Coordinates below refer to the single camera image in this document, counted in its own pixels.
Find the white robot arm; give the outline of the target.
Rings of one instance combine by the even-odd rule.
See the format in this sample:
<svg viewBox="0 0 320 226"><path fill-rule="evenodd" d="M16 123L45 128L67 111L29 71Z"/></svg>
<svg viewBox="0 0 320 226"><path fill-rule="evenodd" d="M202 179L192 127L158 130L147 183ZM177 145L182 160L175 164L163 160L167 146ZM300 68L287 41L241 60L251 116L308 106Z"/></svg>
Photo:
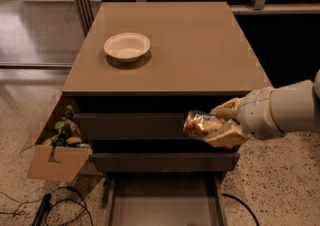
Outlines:
<svg viewBox="0 0 320 226"><path fill-rule="evenodd" d="M313 81L254 90L243 98L219 105L211 113L226 120L207 139L213 147L232 148L250 137L270 140L282 138L289 132L318 132L320 70Z"/></svg>

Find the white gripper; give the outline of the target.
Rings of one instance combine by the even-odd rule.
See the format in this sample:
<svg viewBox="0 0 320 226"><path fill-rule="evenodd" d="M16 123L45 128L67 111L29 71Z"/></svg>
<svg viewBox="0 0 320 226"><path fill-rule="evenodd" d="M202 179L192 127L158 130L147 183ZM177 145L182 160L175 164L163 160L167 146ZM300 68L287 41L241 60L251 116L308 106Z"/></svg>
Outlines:
<svg viewBox="0 0 320 226"><path fill-rule="evenodd" d="M249 139L248 135L258 140L284 137L285 134L277 127L272 116L273 91L274 88L271 87L254 90L243 100L233 98L213 108L210 111L211 115L224 120L236 118L240 126L235 121L229 120L210 134L205 141L212 147L231 149L245 143Z"/></svg>

